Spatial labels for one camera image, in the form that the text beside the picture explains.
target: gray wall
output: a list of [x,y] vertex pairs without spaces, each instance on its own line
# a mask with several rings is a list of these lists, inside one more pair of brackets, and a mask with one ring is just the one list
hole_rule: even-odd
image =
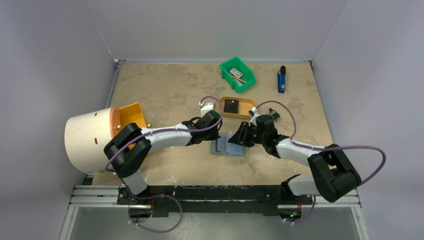
[[84,176],[65,123],[104,108],[115,63],[81,0],[0,6],[0,239],[57,239]]
[[86,0],[114,58],[313,59],[347,0]]
[[[349,0],[314,73],[334,141],[383,148],[359,188],[371,239],[423,239],[424,2]],[[378,154],[350,151],[368,175]]]

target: wooden table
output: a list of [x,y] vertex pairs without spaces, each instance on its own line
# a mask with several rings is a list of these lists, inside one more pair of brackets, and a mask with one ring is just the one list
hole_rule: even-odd
[[[221,78],[218,64],[141,64],[122,67],[113,106],[140,102],[145,120],[152,128],[173,126],[200,115],[199,100],[207,95],[217,98],[237,96],[256,103],[277,100],[286,104],[297,122],[294,139],[313,144],[332,143],[317,85],[309,63],[285,64],[286,92],[277,92],[277,71],[281,64],[248,64],[256,85],[236,93]],[[266,104],[259,109],[278,111],[275,123],[283,135],[293,133],[293,123],[284,108]],[[224,118],[222,131],[235,133],[241,119]],[[149,153],[141,172],[150,185],[274,185],[295,174],[307,174],[309,168],[291,160],[268,155],[261,145],[246,151],[245,156],[220,156],[211,152],[211,142],[175,146]],[[93,185],[119,185],[109,172],[94,175]]]

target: green bin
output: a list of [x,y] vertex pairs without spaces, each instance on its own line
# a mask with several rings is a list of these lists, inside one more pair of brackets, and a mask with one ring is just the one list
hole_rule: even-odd
[[[256,83],[253,71],[246,66],[246,64],[242,62],[238,56],[221,63],[219,66],[221,67],[221,78],[225,79],[231,86],[231,89],[234,89],[237,93],[243,92]],[[229,71],[233,68],[239,70],[243,74],[240,79],[246,81],[246,83],[242,82],[241,86],[237,84],[236,80],[229,73]]]

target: white cylinder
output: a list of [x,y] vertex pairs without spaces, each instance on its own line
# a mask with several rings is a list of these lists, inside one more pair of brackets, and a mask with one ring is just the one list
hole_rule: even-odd
[[108,162],[103,149],[117,134],[119,124],[116,107],[69,118],[64,141],[70,162],[84,173],[103,170]]

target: metal frame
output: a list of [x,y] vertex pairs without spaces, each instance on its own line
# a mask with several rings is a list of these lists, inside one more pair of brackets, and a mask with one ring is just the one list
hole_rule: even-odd
[[[109,93],[109,98],[106,107],[109,108],[112,104],[115,90],[118,85],[118,79],[121,75],[121,69],[126,63],[125,60],[119,59],[116,66],[115,75],[112,82],[112,88]],[[87,174],[87,177],[93,177],[94,173]],[[60,240],[71,239],[75,220],[79,208],[129,208],[129,205],[118,205],[119,186],[101,186],[101,185],[76,185],[72,192],[68,210],[60,233]],[[323,197],[316,197],[316,208],[350,208],[355,226],[360,240],[369,240],[367,225],[364,215],[361,210],[361,201],[358,191],[355,189],[345,196],[341,197],[337,202],[330,203]],[[131,205],[131,208],[150,209],[150,205]],[[279,209],[297,208],[297,205],[278,205]]]

